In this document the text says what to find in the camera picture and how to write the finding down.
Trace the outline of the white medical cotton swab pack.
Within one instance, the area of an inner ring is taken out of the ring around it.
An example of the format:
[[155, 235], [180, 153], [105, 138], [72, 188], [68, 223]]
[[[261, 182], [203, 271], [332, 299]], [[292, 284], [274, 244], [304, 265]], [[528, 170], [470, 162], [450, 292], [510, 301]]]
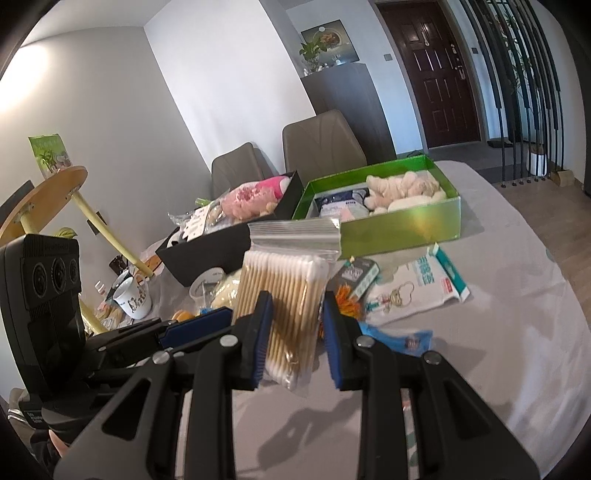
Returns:
[[466, 301], [471, 291], [439, 244], [423, 256], [400, 265], [370, 287], [363, 305], [363, 320], [383, 326], [444, 306]]

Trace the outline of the cotton swab bag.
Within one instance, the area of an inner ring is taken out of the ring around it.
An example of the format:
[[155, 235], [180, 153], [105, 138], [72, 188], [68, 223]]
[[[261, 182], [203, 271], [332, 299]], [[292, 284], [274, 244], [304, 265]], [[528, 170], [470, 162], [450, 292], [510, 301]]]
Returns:
[[259, 293], [270, 293], [273, 323], [264, 370], [285, 389], [303, 392], [311, 379], [325, 288], [341, 255], [341, 222], [253, 222], [249, 238], [233, 317], [249, 315]]

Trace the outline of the wooden round stand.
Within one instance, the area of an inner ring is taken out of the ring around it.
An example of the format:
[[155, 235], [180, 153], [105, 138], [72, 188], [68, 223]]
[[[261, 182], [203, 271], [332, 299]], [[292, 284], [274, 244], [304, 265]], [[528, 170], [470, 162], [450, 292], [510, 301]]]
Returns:
[[85, 167], [72, 166], [35, 186], [1, 222], [1, 246], [26, 234], [38, 234], [70, 201], [74, 201], [99, 233], [146, 278], [151, 278], [153, 271], [123, 245], [79, 192], [87, 176]]

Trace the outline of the blue tissue packet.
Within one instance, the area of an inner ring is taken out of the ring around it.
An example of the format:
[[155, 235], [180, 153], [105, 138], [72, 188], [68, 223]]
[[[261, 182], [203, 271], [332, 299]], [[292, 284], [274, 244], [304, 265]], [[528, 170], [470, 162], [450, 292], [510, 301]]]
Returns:
[[394, 329], [386, 332], [365, 322], [360, 323], [360, 328], [363, 335], [376, 339], [397, 353], [420, 357], [432, 347], [432, 330]]

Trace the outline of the grey table cloth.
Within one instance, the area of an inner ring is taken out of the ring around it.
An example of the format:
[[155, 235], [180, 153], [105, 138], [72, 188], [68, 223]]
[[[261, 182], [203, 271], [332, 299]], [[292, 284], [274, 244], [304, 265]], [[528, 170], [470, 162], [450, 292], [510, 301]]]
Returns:
[[[459, 191], [462, 233], [442, 248], [470, 289], [464, 302], [391, 323], [413, 352], [440, 352], [486, 401], [542, 475], [590, 435], [590, 330], [575, 293], [523, 216], [466, 164], [440, 168]], [[341, 392], [324, 352], [297, 395], [273, 383], [235, 394], [242, 479], [353, 479], [362, 397]]]

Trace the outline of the orange yellow koosh ball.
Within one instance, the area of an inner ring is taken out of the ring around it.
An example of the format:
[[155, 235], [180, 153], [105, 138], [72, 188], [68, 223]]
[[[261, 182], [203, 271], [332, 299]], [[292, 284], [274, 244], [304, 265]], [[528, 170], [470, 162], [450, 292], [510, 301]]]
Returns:
[[362, 303], [360, 299], [353, 296], [353, 289], [349, 284], [339, 284], [338, 286], [328, 286], [327, 292], [332, 292], [337, 301], [339, 312], [342, 315], [355, 318], [360, 321], [363, 319]]

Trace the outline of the dark tissue pack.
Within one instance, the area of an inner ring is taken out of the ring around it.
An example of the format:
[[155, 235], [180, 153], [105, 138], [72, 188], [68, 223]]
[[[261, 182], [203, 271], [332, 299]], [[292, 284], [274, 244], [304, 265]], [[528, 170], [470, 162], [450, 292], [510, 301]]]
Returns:
[[360, 300], [380, 274], [378, 263], [369, 258], [349, 258], [329, 280], [327, 290], [346, 300]]

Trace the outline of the pink plush toy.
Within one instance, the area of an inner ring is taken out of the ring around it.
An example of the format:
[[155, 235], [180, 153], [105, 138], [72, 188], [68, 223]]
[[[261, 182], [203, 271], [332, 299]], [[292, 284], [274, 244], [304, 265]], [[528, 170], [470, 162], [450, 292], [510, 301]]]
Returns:
[[253, 183], [259, 184], [259, 186], [272, 187], [274, 190], [274, 193], [276, 194], [276, 199], [280, 203], [280, 200], [283, 199], [284, 193], [286, 193], [286, 191], [287, 191], [288, 185], [290, 185], [290, 177], [287, 177], [286, 175], [280, 175], [280, 176], [276, 176], [276, 177], [271, 177], [266, 180], [243, 183], [242, 185], [253, 184]]

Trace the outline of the far brown dining chair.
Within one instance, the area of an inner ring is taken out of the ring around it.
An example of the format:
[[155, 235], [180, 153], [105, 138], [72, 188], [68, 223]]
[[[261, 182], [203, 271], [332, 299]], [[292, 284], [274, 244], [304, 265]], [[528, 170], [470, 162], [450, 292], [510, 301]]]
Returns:
[[276, 168], [263, 152], [252, 143], [245, 143], [211, 163], [212, 196], [217, 198], [243, 183], [264, 180], [276, 174]]

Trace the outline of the brown dining chair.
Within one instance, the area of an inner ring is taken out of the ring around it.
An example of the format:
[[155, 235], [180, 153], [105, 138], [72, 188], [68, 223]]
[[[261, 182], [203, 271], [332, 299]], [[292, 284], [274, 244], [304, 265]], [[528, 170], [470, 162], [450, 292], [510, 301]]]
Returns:
[[243, 183], [264, 180], [276, 174], [276, 168], [263, 152], [252, 143], [245, 143], [211, 163], [212, 196], [217, 198]]
[[331, 110], [283, 128], [287, 172], [297, 171], [301, 183], [366, 167], [367, 157], [344, 115]]

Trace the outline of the green cardboard box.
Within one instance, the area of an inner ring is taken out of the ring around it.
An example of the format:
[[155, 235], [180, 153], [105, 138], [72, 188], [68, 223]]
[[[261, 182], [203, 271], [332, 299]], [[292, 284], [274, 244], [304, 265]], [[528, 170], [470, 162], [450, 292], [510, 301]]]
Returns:
[[369, 175], [386, 178], [408, 171], [426, 172], [440, 183], [440, 202], [368, 216], [341, 224], [342, 257], [362, 257], [455, 240], [461, 233], [461, 196], [449, 178], [426, 155], [377, 163], [308, 182], [295, 208], [294, 220], [318, 215], [315, 198], [360, 188]]

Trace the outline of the near brown dining chair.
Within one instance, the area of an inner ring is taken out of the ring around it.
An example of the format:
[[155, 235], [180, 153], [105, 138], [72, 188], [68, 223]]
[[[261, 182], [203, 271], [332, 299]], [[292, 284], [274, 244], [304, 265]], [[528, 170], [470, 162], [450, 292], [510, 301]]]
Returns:
[[331, 110], [283, 128], [287, 172], [297, 171], [301, 183], [366, 167], [367, 157], [344, 115]]

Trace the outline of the dark cabinet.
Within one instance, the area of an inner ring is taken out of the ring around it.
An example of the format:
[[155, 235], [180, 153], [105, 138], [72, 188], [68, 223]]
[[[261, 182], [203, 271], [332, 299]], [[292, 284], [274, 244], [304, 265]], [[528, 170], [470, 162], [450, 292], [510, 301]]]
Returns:
[[397, 158], [386, 115], [366, 64], [348, 63], [301, 78], [315, 113], [338, 110], [369, 164]]

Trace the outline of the black slat room divider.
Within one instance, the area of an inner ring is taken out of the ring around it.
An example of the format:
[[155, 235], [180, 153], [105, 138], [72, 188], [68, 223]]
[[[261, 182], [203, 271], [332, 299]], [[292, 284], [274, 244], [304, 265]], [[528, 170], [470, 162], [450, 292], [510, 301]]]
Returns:
[[501, 165], [485, 178], [502, 188], [544, 182], [564, 170], [562, 90], [533, 6], [528, 1], [463, 1], [489, 75]]

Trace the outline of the framed wall picture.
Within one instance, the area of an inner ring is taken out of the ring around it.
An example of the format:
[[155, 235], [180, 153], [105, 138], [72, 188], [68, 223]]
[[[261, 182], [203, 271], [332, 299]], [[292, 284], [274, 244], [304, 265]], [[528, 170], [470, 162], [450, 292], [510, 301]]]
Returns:
[[311, 62], [318, 66], [338, 66], [360, 60], [341, 20], [324, 23], [301, 31], [303, 49], [315, 53]]

